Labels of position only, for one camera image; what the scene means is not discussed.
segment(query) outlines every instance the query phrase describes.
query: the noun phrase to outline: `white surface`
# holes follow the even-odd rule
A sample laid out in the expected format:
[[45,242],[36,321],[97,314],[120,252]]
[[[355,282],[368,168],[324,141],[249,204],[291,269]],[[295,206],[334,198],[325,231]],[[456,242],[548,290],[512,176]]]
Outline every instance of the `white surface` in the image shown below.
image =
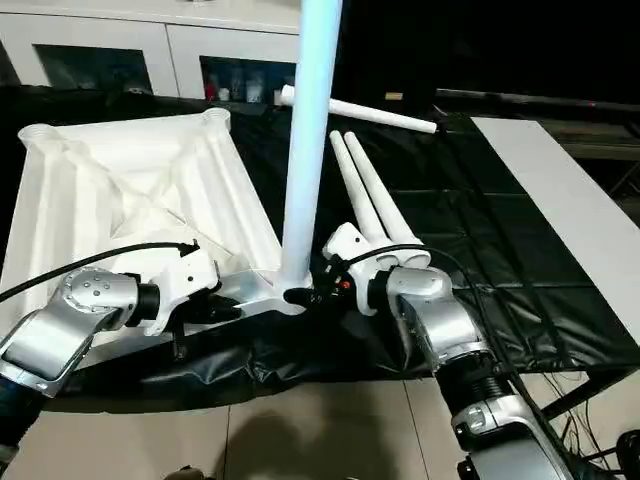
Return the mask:
[[[334,255],[338,255],[344,260],[350,260],[370,252],[374,248],[376,247],[369,243],[356,227],[347,222],[340,225],[329,237],[322,248],[322,254],[327,260]],[[369,306],[369,284],[379,271],[389,270],[395,265],[398,265],[397,257],[392,254],[384,254],[370,257],[349,268],[349,274],[356,284],[356,304],[360,313],[375,315],[377,310]]]
[[[229,112],[210,109],[197,115],[23,129],[27,159],[0,288],[111,248],[150,241],[191,243],[194,238],[223,275],[249,267],[277,271],[280,245],[229,125]],[[148,281],[177,257],[172,249],[149,250],[99,265],[141,273]],[[0,333],[42,307],[56,284],[52,280],[1,304]],[[93,346],[99,348],[83,365],[167,339],[140,336],[141,329],[98,334]]]
[[[296,89],[291,85],[285,85],[282,89],[280,100],[283,105],[293,105],[295,101]],[[369,122],[392,125],[394,127],[416,130],[424,133],[435,133],[437,125],[433,122],[420,120],[419,118],[405,117],[396,113],[376,110],[375,108],[363,107],[355,103],[347,103],[341,100],[329,100],[329,112],[343,117],[357,118]]]
[[155,95],[178,96],[164,25],[0,14],[0,40],[24,85],[50,85],[34,45],[141,50]]
[[638,227],[537,122],[473,121],[640,343]]
[[201,56],[285,63],[298,60],[297,35],[178,25],[168,25],[167,33],[183,98],[204,98]]
[[0,12],[297,34],[300,0],[0,0]]
[[214,288],[219,280],[213,259],[202,248],[171,262],[149,282],[158,286],[160,305],[156,319],[144,325],[144,334],[160,335],[178,305],[189,300],[189,295]]
[[303,0],[298,96],[293,106],[280,284],[309,283],[342,0]]
[[349,200],[351,200],[351,206],[356,214],[358,220],[358,226],[364,238],[369,243],[374,245],[374,248],[384,245],[390,245],[391,242],[387,238],[387,235],[382,228],[382,223],[378,218],[375,208],[371,203],[371,199],[367,194],[367,190],[364,188],[364,184],[358,175],[356,166],[353,163],[349,150],[342,140],[340,132],[333,131],[329,134],[333,151],[336,154],[338,165],[340,166],[340,173],[342,173],[342,179],[347,187],[347,193]]

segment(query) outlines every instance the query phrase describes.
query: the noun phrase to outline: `cabinet door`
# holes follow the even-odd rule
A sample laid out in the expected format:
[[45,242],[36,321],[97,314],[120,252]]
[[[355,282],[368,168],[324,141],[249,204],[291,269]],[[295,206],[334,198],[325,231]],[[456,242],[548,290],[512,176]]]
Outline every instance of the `cabinet door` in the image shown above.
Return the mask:
[[292,83],[298,35],[168,25],[181,97],[274,103]]
[[163,24],[2,14],[0,40],[25,85],[178,96]]

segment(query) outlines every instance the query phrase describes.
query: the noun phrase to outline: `black plastic sheet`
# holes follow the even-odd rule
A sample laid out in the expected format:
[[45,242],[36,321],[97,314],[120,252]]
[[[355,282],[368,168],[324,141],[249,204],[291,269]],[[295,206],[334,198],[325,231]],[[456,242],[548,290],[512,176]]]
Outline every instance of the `black plastic sheet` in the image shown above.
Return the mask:
[[[11,224],[24,149],[17,131],[194,113],[205,102],[97,92],[0,89],[5,188],[2,248]],[[282,231],[291,112],[233,106],[232,137],[278,235]],[[640,349],[499,157],[464,117],[448,117],[448,139],[344,118],[408,223],[425,245],[455,256],[478,285],[488,321],[522,372],[640,365]],[[354,222],[337,163],[325,152],[312,270],[322,245]],[[459,297],[477,311],[455,266]],[[269,313],[187,339],[174,361],[161,345],[74,374],[50,408],[149,412],[204,408],[268,395],[310,381],[409,379],[430,374],[404,324],[388,315],[323,309],[298,317]]]

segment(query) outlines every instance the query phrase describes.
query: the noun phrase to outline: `white pipe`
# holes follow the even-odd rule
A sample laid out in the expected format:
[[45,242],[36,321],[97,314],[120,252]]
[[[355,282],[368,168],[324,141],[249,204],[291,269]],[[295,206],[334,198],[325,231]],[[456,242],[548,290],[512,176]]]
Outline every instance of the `white pipe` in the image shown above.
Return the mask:
[[[300,88],[296,79],[297,88],[291,85],[285,85],[282,89],[280,101],[283,105],[293,105],[296,96],[296,89]],[[329,112],[334,115],[342,115],[343,117],[358,118],[360,120],[368,120],[383,125],[392,125],[394,127],[406,128],[407,130],[416,130],[418,132],[435,133],[438,127],[433,122],[420,120],[419,118],[406,117],[396,113],[385,112],[384,110],[376,110],[375,108],[363,107],[355,103],[347,103],[341,100],[329,99]]]
[[340,132],[333,131],[329,135],[333,151],[338,159],[338,165],[340,166],[340,172],[344,179],[344,184],[347,187],[347,193],[353,206],[353,211],[358,219],[358,226],[360,232],[364,235],[369,243],[378,244],[385,240],[388,241],[387,235],[382,228],[382,223],[378,218],[375,208],[371,203],[371,199],[367,194],[367,190],[364,188],[364,184],[358,175],[356,166],[353,164],[353,159],[349,155],[349,150],[342,140]]
[[405,221],[402,213],[400,213],[400,210],[398,210],[398,207],[382,183],[382,180],[380,180],[378,173],[375,168],[373,168],[371,160],[369,160],[357,137],[353,132],[348,132],[345,134],[344,140],[347,142],[347,146],[358,167],[362,181],[367,187],[371,200],[373,200],[373,204],[380,218],[382,218],[384,227],[391,237],[391,240],[396,243],[422,244],[422,242],[413,235],[411,228]]
[[303,0],[293,106],[280,288],[310,283],[309,258],[327,133],[342,0]]

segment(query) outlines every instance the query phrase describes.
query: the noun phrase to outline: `floor tile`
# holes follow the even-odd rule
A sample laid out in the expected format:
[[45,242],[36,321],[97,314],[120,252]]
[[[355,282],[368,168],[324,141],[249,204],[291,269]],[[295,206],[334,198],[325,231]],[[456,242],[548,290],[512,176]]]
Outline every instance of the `floor tile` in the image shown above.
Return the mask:
[[185,465],[211,474],[222,470],[228,413],[228,407],[147,415],[45,412],[3,480],[161,480]]
[[459,480],[456,467],[465,454],[451,428],[451,413],[432,378],[405,382],[420,445],[431,480]]
[[311,384],[234,405],[226,480],[425,480],[402,382]]

